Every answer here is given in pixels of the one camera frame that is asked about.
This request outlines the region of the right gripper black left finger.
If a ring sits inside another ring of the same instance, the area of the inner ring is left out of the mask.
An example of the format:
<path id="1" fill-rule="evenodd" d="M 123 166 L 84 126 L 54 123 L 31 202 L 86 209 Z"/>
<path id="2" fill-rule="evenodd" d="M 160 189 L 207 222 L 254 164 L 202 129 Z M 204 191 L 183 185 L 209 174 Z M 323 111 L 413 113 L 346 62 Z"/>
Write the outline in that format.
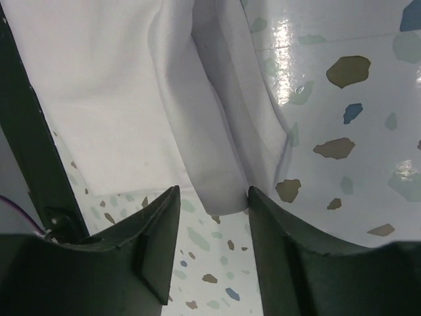
<path id="1" fill-rule="evenodd" d="M 2 315 L 160 315 L 169 301 L 180 220 L 173 186 L 77 244 L 1 236 Z"/>

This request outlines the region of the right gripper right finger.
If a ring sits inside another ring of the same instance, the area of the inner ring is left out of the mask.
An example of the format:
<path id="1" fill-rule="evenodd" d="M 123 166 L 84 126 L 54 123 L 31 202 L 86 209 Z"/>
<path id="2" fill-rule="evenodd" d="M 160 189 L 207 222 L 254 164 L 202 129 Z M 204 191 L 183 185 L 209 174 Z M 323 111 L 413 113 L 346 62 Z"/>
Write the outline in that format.
<path id="1" fill-rule="evenodd" d="M 282 209 L 256 187 L 249 221 L 265 315 L 419 315 L 420 243 L 366 248 Z"/>

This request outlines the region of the white t shirt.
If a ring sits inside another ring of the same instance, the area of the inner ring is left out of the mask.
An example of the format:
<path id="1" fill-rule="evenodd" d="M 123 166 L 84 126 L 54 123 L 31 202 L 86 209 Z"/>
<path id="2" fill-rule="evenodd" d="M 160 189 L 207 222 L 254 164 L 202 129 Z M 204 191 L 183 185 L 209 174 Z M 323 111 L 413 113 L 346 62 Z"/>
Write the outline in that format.
<path id="1" fill-rule="evenodd" d="M 241 1 L 3 1 L 41 108 L 98 195 L 274 189 L 286 133 Z"/>

